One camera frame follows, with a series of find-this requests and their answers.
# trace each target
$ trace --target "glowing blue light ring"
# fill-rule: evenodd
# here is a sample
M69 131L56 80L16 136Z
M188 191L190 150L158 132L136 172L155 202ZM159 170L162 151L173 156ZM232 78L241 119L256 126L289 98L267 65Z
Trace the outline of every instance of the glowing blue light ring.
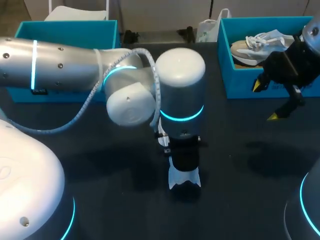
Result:
M105 85L105 82L106 80L108 79L108 77L110 77L112 74L114 74L115 72L119 71L119 70L122 70L122 69L137 69L135 66L119 66L119 67L116 67L114 69L112 69L109 74L105 77L105 79L103 80L103 84L102 86Z
M203 109L204 109L204 105L202 106L200 111L198 111L195 115L192 115L192 116L189 116L189 117L184 117L184 118L177 118L177 117L169 116L169 115L165 114L162 110L160 110L160 112L164 117L166 117L169 120L176 121L176 122L186 122L186 121L190 121L191 119L194 119L194 118L198 117Z
M305 179L307 177L308 173L305 175L304 179L302 180L302 183L301 183L301 186L300 186L300 202L301 202L301 207L302 207L302 211L304 213L304 216L306 218L306 220L309 222L310 226L313 228L313 230L320 236L320 231L316 228L316 226L312 223L311 219L309 218L308 214L307 214L307 211L305 209L305 206L304 206L304 202L302 200L302 188L303 188L303 185L304 185L304 182L305 182Z
M74 219L75 219L75 213L76 213L76 202L75 202L75 198L73 198L73 213L72 213L72 218L71 218L71 221L70 221L70 224L69 224L69 227L68 229L65 231L63 237L61 238L61 240L65 240L65 238L67 237L71 227L72 227L72 224L74 223Z
M32 47L32 63L31 63L31 90L35 90L36 85L36 62L37 62L37 47L38 41L33 40L33 47Z

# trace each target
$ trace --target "robotic arm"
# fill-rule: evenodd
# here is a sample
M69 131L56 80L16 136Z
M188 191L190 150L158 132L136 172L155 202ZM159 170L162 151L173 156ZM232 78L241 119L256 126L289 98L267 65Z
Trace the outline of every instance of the robotic arm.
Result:
M94 94L102 92L108 115L117 125L136 126L153 115L150 125L172 166L170 189L186 180L201 185L198 148L206 66L196 51L171 49L155 63L142 48L97 50L0 38L0 53L2 87L30 89L34 95L46 94L47 90L92 89L77 116L62 127L33 130L8 120L13 126L34 134L63 131L80 118ZM147 56L150 66L143 67L138 56L141 53Z
M272 52L263 62L264 72L254 82L253 91L266 90L270 81L283 84L289 100L268 120L287 118L305 104L301 88L311 84L320 75L320 14L316 15L301 31L293 36L294 43L284 52Z

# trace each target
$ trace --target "sneaker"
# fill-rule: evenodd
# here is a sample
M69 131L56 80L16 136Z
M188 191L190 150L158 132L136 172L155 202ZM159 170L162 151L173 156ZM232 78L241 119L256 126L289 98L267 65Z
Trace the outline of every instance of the sneaker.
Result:
M254 37L246 36L245 40L234 42L230 50L236 60L249 66L256 66L266 60L270 53L287 50L294 41L293 36L273 30Z

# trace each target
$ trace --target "white chair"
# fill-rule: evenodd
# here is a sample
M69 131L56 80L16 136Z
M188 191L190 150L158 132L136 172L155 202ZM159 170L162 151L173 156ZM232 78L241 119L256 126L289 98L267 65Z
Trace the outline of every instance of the white chair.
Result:
M57 6L52 11L52 0L49 0L49 15L45 21L103 21L109 20L109 0L106 0L106 10L86 11L67 6Z

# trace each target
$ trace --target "shoelace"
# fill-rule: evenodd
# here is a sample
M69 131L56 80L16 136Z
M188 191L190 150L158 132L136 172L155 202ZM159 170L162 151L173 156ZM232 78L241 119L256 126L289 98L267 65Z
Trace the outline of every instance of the shoelace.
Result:
M280 40L279 37L273 38L273 39L270 39L270 40L265 40L264 38L266 37L266 35L261 37L262 35L265 35L265 33L264 32L263 33L259 33L256 36L246 36L245 37L245 42L246 42L247 46L249 48L253 49L253 48L256 48L256 47L268 46L269 43L274 42L276 40Z

